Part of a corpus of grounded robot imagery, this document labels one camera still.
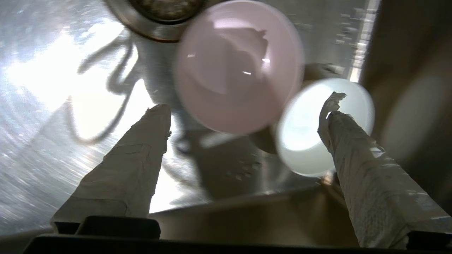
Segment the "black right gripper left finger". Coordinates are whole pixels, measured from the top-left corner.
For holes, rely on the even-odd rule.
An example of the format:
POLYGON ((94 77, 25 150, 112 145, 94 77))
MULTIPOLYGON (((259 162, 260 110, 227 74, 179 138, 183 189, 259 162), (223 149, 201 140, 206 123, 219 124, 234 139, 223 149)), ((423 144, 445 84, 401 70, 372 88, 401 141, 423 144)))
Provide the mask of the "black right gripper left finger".
POLYGON ((75 232, 89 216, 148 217, 170 128, 167 104, 147 109, 55 212, 54 232, 75 232))

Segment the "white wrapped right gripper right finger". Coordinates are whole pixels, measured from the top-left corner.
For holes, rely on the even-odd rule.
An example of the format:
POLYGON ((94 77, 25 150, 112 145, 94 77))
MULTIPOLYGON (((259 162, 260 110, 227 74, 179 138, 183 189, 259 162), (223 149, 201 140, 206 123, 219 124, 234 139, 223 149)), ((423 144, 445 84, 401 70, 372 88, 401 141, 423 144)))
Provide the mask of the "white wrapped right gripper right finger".
POLYGON ((348 114, 333 92, 318 134, 332 155, 360 247, 451 249, 451 217, 348 114))

